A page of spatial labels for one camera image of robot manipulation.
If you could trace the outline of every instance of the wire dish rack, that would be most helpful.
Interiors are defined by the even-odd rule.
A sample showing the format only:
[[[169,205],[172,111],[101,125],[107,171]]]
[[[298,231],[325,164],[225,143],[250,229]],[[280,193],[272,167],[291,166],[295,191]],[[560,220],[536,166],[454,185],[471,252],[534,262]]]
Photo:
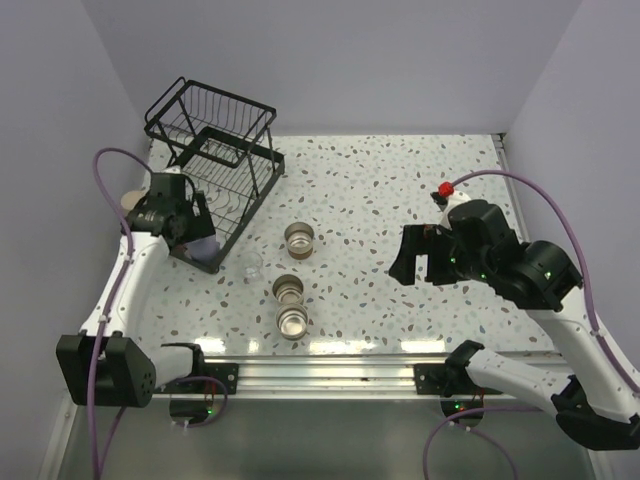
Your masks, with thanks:
[[[147,110],[145,132],[167,145],[167,167],[180,166],[205,193],[221,246],[207,263],[191,258],[188,246],[174,248],[172,255],[206,272],[219,271],[284,173],[284,156],[274,151],[271,138],[275,117],[272,107],[183,77]]]

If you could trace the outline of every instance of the speckled countertop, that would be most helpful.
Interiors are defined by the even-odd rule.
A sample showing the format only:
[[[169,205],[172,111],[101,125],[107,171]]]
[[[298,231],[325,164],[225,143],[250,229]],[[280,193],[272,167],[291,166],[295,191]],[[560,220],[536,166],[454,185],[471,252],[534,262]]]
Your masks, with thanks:
[[[208,275],[173,258],[160,268],[140,322],[143,345],[196,341],[225,356],[343,355],[443,352],[473,339],[503,352],[553,350],[533,321],[485,285],[402,287],[385,273],[404,224],[439,221],[429,192],[471,170],[499,168],[490,136],[275,137],[274,145],[287,173],[221,271]],[[168,158],[154,142],[152,167]],[[516,228],[502,179],[480,178],[465,191],[504,207]],[[283,231],[297,220],[316,231],[304,261],[284,247]],[[247,285],[237,265],[248,251],[263,257],[264,281]],[[271,284],[287,272],[304,282],[311,319],[299,341],[285,340],[275,325]]]

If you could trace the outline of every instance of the gray wall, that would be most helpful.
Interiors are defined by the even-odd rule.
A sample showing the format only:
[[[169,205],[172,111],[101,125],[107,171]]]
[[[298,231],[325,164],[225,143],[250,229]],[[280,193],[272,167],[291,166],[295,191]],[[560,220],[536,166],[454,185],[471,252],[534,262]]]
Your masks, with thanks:
[[[639,20],[637,0],[584,0],[507,135],[513,171],[544,185],[572,221],[596,306],[636,366]],[[564,241],[542,202],[524,189],[520,200],[532,236]],[[618,456],[631,457],[618,467],[637,478],[640,454]]]
[[[143,142],[79,0],[2,2],[0,65],[0,478],[29,479],[63,389],[56,342],[95,304],[119,236],[92,155]],[[121,192],[138,170],[109,160]]]
[[[83,0],[138,112],[184,75],[277,133],[504,132],[580,0]]]
[[[440,405],[406,400],[243,400],[231,397],[215,424],[186,435],[171,427],[166,399],[129,409],[118,428],[103,480],[418,480],[429,430]],[[115,409],[99,409],[98,431]],[[535,435],[523,432],[535,429]],[[587,452],[541,413],[487,414],[482,432],[509,452],[521,480],[593,480]],[[141,445],[153,448],[140,448]],[[444,429],[429,452],[438,480],[512,478],[502,454],[486,440]],[[60,472],[89,476],[84,411],[74,422]]]

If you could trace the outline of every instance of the small metal bowl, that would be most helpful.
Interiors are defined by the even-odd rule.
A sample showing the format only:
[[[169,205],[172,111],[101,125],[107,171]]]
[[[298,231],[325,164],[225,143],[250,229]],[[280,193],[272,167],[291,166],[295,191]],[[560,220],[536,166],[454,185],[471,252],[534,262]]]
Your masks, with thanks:
[[[290,303],[302,304],[304,301],[304,285],[295,275],[282,275],[273,282],[273,294],[282,305]]]
[[[278,330],[287,340],[298,340],[307,333],[309,314],[306,308],[297,303],[283,305],[276,313]]]
[[[287,250],[296,260],[309,258],[313,253],[313,228],[304,222],[292,223],[284,231]]]

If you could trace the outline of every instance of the purple cable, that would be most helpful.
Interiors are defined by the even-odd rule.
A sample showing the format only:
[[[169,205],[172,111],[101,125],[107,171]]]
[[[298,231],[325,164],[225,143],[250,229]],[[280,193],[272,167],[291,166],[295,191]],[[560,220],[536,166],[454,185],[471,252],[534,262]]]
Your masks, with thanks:
[[[427,464],[428,456],[429,456],[429,447],[431,447],[431,443],[435,438],[436,434],[447,425],[449,422],[456,420],[457,418],[466,417],[467,415],[473,415],[475,413],[485,413],[485,412],[540,412],[537,408],[532,407],[482,407],[482,408],[471,408],[469,410],[465,410],[463,412],[454,413],[453,415],[449,415],[447,418],[442,420],[436,428],[434,428],[429,436],[427,437],[427,441],[424,444],[424,450],[422,453],[422,473],[424,474],[425,480],[429,480],[429,467]],[[513,472],[513,478],[518,480],[518,470],[516,469],[516,464],[513,459],[509,455],[509,453],[502,447],[498,442],[496,442],[493,438],[491,438],[486,433],[482,433],[479,431],[471,430],[471,433],[478,435],[479,437],[487,440],[489,443],[493,444],[502,454],[506,457],[509,465],[511,466],[511,471]]]
[[[589,319],[589,325],[591,325],[591,329],[593,330],[594,333],[598,333],[600,331],[600,325],[598,324],[598,317],[596,315],[596,309],[593,302],[593,289],[591,287],[591,277],[589,276],[589,270],[587,268],[587,260],[584,256],[584,253],[582,252],[582,248],[580,247],[580,244],[578,243],[578,239],[573,229],[571,228],[571,225],[569,224],[569,220],[567,220],[567,217],[565,217],[564,213],[562,213],[560,206],[538,184],[520,175],[517,175],[515,173],[503,172],[502,170],[479,170],[477,172],[472,172],[458,178],[456,181],[452,182],[452,185],[455,187],[461,184],[462,182],[465,182],[471,178],[479,177],[482,175],[500,175],[500,176],[509,177],[514,180],[517,180],[518,182],[524,183],[525,185],[531,187],[533,190],[538,192],[540,196],[546,200],[549,206],[556,213],[556,215],[558,216],[558,219],[560,220],[560,223],[564,227],[565,232],[567,232],[567,236],[569,237],[569,240],[571,241],[571,245],[573,246],[573,249],[576,252],[576,256],[578,257],[578,264],[580,265],[580,270],[582,271],[582,277],[584,280],[584,300],[587,307],[587,317]],[[622,377],[624,382],[629,386],[629,388],[631,388],[634,391],[634,393],[640,393],[640,385],[638,385],[633,380],[633,378],[631,378],[631,376],[627,373],[627,371],[624,369],[622,364],[618,361],[615,354],[611,350],[611,347],[607,343],[607,340],[604,337],[597,336],[597,335],[595,338],[596,338],[596,341],[598,342],[598,345],[600,345],[600,348],[602,349],[605,357],[607,357],[607,359],[609,360],[613,368],[616,370],[616,372],[618,372],[618,375]]]
[[[120,225],[122,225],[122,229],[127,237],[127,256],[131,258],[133,255],[133,236],[131,235],[131,229],[127,224],[127,220],[120,210],[120,207],[115,202],[115,200],[109,194],[107,187],[104,185],[102,178],[100,177],[100,172],[98,171],[98,162],[100,157],[105,153],[114,152],[121,153],[123,155],[127,155],[131,157],[133,160],[142,165],[149,173],[153,173],[151,167],[149,167],[141,158],[137,157],[131,152],[123,150],[121,148],[108,147],[98,150],[98,152],[93,157],[93,178],[102,193],[102,196],[105,198],[113,213],[116,214],[118,220],[120,221]],[[96,370],[98,368],[98,357],[100,356],[100,346],[102,343],[102,337],[104,335],[104,330],[106,328],[106,323],[109,321],[109,314],[111,313],[111,307],[113,305],[113,301],[115,300],[116,294],[118,293],[118,289],[120,288],[120,284],[124,279],[125,274],[127,273],[127,269],[129,268],[129,262],[125,261],[122,264],[122,268],[116,277],[115,282],[109,291],[109,295],[107,296],[107,300],[104,304],[104,308],[102,309],[102,316],[106,319],[105,321],[100,321],[98,325],[98,331],[96,333],[96,338],[93,344],[93,351],[91,352],[91,363],[89,364],[89,379],[87,386],[87,420],[89,423],[89,443],[91,448],[91,463],[93,466],[93,478],[94,480],[99,480],[101,475],[101,465],[100,465],[100,457],[98,455],[98,436],[96,431],[96,405],[95,405],[95,390],[96,390]],[[122,417],[122,413],[124,411],[119,412],[116,419],[117,422],[114,421],[115,427],[117,427],[120,418]],[[112,426],[110,431],[110,437],[107,438],[107,448],[111,443],[111,437],[115,433],[115,427]]]
[[[107,453],[109,453],[109,447],[111,446],[111,440],[113,440],[113,436],[116,433],[116,429],[118,428],[118,424],[122,419],[122,415],[127,410],[127,407],[120,407],[116,417],[111,422],[111,428],[109,428],[109,432],[107,433],[107,440],[105,441],[104,448],[102,449],[102,460],[100,460],[100,476],[102,476],[102,472],[104,471],[104,464],[107,461]]]
[[[180,378],[175,381],[176,383],[191,383],[191,382],[211,382],[215,384],[217,387],[220,387],[222,393],[224,393],[224,400],[222,400],[222,405],[220,406],[220,410],[215,415],[209,415],[204,422],[194,423],[193,425],[187,424],[187,428],[196,428],[196,427],[204,427],[205,425],[211,425],[213,422],[217,421],[218,418],[222,416],[225,409],[227,408],[227,401],[229,400],[229,392],[227,391],[227,387],[220,380],[213,377],[185,377]]]

